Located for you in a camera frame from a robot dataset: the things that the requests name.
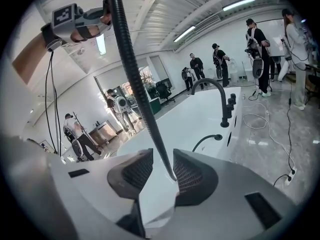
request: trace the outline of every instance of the fluorescent light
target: fluorescent light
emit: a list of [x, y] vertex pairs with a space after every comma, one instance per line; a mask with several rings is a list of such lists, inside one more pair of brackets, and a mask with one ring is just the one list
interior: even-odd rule
[[105, 36], [104, 36], [104, 34], [97, 36], [95, 39], [96, 39], [96, 44], [98, 45], [98, 49], [99, 49], [100, 55], [106, 54], [107, 51], [106, 51], [106, 44], [105, 44]]
[[188, 34], [190, 31], [194, 30], [196, 27], [195, 26], [191, 26], [189, 27], [186, 31], [184, 31], [176, 40], [174, 40], [174, 42], [178, 42], [181, 38], [183, 38], [186, 34]]
[[238, 1], [238, 2], [235, 2], [235, 3], [232, 3], [232, 4], [230, 4], [230, 5], [226, 6], [226, 7], [223, 7], [223, 10], [224, 11], [228, 11], [228, 10], [230, 10], [232, 8], [235, 8], [237, 6], [241, 6], [241, 5], [244, 5], [244, 4], [247, 4], [247, 3], [251, 3], [253, 1], [255, 1], [255, 0], [241, 0], [241, 1]]

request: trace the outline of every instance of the ceiling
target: ceiling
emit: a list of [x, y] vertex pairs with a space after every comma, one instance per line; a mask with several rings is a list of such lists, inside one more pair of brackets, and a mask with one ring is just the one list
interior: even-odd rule
[[[14, 34], [11, 58], [14, 59], [27, 43], [35, 37], [40, 28], [51, 21], [51, 13], [67, 4], [77, 3], [84, 11], [101, 7], [103, 0], [36, 0], [21, 19]], [[237, 14], [256, 9], [279, 6], [285, 0], [256, 0], [224, 12], [222, 8], [239, 0], [123, 0], [136, 55], [150, 52], [176, 50], [200, 38], [205, 31]], [[173, 41], [190, 26], [196, 29], [181, 42]], [[114, 31], [104, 33], [106, 54], [100, 55], [95, 38], [82, 42], [73, 48], [60, 48], [54, 52], [54, 83], [59, 96], [89, 73], [120, 60]], [[80, 48], [84, 53], [79, 55]], [[49, 53], [41, 60], [28, 86], [37, 96], [45, 94], [45, 77]], [[47, 97], [53, 99], [53, 88], [48, 81]]]

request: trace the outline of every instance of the gray floor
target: gray floor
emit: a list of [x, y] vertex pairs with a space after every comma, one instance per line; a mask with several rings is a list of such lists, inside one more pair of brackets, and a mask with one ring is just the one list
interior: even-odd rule
[[[238, 82], [237, 85], [248, 86], [252, 82]], [[287, 111], [289, 108], [290, 83], [288, 82], [271, 82], [273, 92], [271, 97], [263, 98], [258, 96], [257, 100], [248, 100], [249, 96], [255, 91], [254, 86], [242, 87], [243, 114], [257, 114], [265, 117], [265, 110], [262, 106], [246, 108], [245, 106], [253, 106], [256, 103], [262, 103], [269, 111], [269, 122], [271, 126], [271, 135], [279, 143], [283, 144], [287, 151], [290, 150], [290, 142], [288, 137], [289, 121]], [[169, 110], [184, 101], [188, 94], [184, 92], [175, 98], [175, 103], [170, 102], [169, 106], [163, 107], [156, 115], [158, 119]], [[296, 204], [306, 199], [309, 192], [313, 189], [315, 180], [319, 175], [319, 147], [320, 147], [320, 109], [318, 109], [319, 100], [313, 98], [309, 101], [304, 111], [298, 110], [293, 105], [289, 112], [291, 120], [290, 136], [292, 143], [291, 156], [295, 162], [297, 172], [289, 185], [285, 184], [285, 177], [279, 179], [276, 187], [283, 191]], [[255, 116], [248, 115], [245, 117], [247, 123], [253, 127], [262, 127], [265, 122]], [[145, 125], [143, 121], [135, 123], [137, 131], [142, 130]], [[105, 147], [104, 154], [101, 158], [107, 156], [116, 156], [117, 149], [126, 141], [128, 137], [124, 132], [120, 133], [117, 138], [112, 140]], [[261, 177], [269, 181], [271, 184], [283, 175], [289, 174], [288, 155], [282, 146], [275, 143], [269, 137], [268, 125], [263, 129], [250, 129], [243, 120], [240, 130], [240, 137], [231, 161], [246, 166], [258, 173]]]

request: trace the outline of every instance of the sneakers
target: sneakers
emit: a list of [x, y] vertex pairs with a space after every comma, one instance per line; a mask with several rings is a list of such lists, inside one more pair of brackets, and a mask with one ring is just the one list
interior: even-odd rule
[[293, 105], [301, 111], [305, 110], [305, 107], [306, 107], [305, 105], [301, 105], [301, 106], [298, 106], [296, 104], [293, 104]]
[[262, 93], [262, 97], [270, 97], [271, 96], [271, 93], [268, 91], [267, 93]]

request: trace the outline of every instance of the white pants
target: white pants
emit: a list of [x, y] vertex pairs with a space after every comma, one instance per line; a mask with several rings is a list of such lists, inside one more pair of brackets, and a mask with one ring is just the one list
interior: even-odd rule
[[300, 107], [305, 104], [306, 64], [300, 62], [293, 65], [293, 68], [295, 69], [295, 90], [293, 94], [293, 102], [295, 105]]

